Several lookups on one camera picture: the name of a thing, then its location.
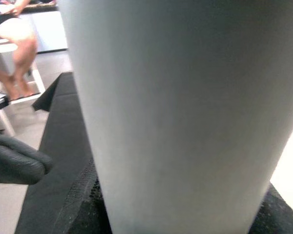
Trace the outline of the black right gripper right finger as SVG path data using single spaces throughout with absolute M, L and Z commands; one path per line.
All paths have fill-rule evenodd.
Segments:
M 270 184 L 250 234 L 293 234 L 293 209 Z

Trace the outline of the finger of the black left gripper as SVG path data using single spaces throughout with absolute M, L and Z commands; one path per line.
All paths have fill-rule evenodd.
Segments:
M 13 137 L 0 134 L 0 184 L 33 185 L 52 167 L 51 157 Z

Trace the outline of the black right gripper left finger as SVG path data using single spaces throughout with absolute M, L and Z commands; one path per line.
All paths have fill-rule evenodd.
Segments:
M 88 161 L 69 189 L 54 224 L 54 233 L 112 233 L 93 159 Z

